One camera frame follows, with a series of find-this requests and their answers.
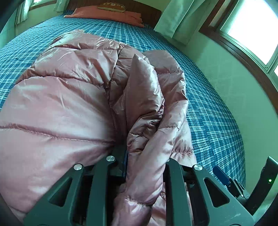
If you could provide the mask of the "pink puffer down jacket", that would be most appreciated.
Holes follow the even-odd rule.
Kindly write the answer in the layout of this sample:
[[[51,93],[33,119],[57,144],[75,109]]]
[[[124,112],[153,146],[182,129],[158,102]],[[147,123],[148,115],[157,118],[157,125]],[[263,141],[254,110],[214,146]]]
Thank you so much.
[[[18,78],[1,109],[1,195],[23,221],[74,164],[93,165],[126,141],[127,180],[113,225],[165,225],[168,159],[193,166],[189,102],[165,50],[82,30],[57,37]]]

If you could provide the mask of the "blue plaid bed sheet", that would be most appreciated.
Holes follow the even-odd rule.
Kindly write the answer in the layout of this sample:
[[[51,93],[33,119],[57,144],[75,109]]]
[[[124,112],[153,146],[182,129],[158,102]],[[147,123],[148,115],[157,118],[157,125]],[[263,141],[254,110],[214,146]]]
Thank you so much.
[[[140,28],[59,15],[27,29],[1,48],[1,103],[6,101],[22,72],[53,39],[75,29],[126,43],[140,52],[168,51],[184,71],[189,99],[187,121],[197,162],[208,171],[219,166],[228,176],[246,184],[244,144],[232,113],[197,65],[149,25]]]

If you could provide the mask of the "brown framed window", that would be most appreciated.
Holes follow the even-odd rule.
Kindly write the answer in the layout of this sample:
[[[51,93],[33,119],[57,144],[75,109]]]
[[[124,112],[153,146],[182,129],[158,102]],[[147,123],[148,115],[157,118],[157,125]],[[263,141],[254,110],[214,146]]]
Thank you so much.
[[[277,109],[277,1],[217,1],[199,32],[231,53]]]

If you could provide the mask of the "pale green curtain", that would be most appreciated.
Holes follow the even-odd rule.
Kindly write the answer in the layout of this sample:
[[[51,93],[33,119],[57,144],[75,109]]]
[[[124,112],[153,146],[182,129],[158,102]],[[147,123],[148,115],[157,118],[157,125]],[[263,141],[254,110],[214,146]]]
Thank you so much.
[[[190,41],[204,16],[210,1],[170,1],[154,31],[177,48]]]

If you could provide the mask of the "dark wooden headboard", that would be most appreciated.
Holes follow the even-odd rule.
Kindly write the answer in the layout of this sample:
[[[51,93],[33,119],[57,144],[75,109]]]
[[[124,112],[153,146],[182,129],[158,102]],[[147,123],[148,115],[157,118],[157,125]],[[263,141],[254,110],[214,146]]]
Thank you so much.
[[[130,0],[119,0],[119,1],[105,1],[105,0],[70,0],[66,10],[74,11],[76,8],[86,7],[86,6],[98,6],[105,2],[115,2],[120,3],[126,7],[128,11],[136,12],[141,14],[143,24],[147,24],[152,28],[155,28],[158,23],[162,12],[159,9],[148,6],[146,4],[130,1]]]

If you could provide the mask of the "orange red pillow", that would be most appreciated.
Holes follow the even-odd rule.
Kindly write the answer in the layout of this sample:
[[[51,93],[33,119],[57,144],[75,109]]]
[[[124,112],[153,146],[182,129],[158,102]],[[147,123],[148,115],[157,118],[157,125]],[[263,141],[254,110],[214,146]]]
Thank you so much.
[[[140,13],[136,12],[113,12],[103,9],[98,9],[97,6],[88,6],[77,8],[73,14],[65,15],[64,18],[89,18],[101,19],[115,22],[126,23],[129,25],[144,28]]]

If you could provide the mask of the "small embroidered cushion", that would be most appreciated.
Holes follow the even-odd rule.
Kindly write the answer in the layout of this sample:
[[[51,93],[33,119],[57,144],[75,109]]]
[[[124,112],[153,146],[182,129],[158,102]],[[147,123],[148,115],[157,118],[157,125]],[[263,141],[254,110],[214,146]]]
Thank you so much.
[[[123,13],[126,11],[126,7],[123,4],[115,3],[115,2],[104,2],[97,6],[98,9],[112,11],[112,12],[120,12]]]

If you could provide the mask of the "white framed side window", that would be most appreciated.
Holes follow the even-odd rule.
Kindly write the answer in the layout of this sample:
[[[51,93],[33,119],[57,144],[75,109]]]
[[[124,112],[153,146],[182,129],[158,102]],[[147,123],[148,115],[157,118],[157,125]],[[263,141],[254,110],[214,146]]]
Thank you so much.
[[[32,0],[29,10],[37,9],[39,7],[56,4],[57,0]]]

